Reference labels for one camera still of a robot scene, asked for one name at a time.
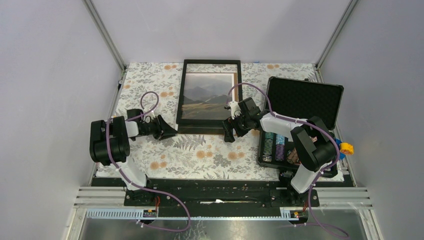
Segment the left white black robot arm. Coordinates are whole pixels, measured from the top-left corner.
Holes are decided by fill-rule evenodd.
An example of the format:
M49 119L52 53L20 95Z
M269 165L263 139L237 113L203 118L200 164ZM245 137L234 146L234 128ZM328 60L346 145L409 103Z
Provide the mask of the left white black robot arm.
M130 140L152 136L161 141L175 137L177 130L172 128L161 115L134 108L126 111L129 119L123 116L110 121L97 120L90 124L89 153L95 163L114 166L130 191L136 192L136 199L144 206L152 204L155 192L147 186L148 177L134 163L128 160Z

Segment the black picture frame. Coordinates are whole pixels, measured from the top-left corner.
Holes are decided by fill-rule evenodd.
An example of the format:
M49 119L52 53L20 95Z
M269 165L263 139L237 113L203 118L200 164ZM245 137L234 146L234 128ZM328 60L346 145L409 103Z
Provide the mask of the black picture frame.
M235 93L237 98L232 101L240 101L243 98L243 91L239 85L242 82L242 68L239 60L218 60L218 59L186 59L183 62L180 91L176 112L176 127L179 134L199 134L199 135L222 135L223 121L226 120L189 120L181 118L181 106L183 101L183 90L185 75L187 73L235 73L237 83L229 90L228 96Z

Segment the mountain landscape photo print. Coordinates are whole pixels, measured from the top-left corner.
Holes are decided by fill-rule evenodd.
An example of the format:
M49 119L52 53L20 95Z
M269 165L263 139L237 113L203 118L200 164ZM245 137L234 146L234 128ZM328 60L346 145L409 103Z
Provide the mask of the mountain landscape photo print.
M237 98L228 96L237 83L235 73L189 72L185 74L181 118L184 120L225 120L231 116L225 109L227 101Z

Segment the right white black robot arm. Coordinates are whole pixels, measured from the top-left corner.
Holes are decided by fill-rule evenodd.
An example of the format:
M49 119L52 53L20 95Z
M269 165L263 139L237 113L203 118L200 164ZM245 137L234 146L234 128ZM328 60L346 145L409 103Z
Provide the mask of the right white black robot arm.
M301 205L306 191L313 186L321 171L340 157L339 147L319 117L310 119L293 118L276 113L271 109L260 110L252 98L230 101L224 106L230 117L223 121L224 142L233 143L251 130L261 130L286 137L293 142L300 160L292 189L287 191L287 201L293 206Z

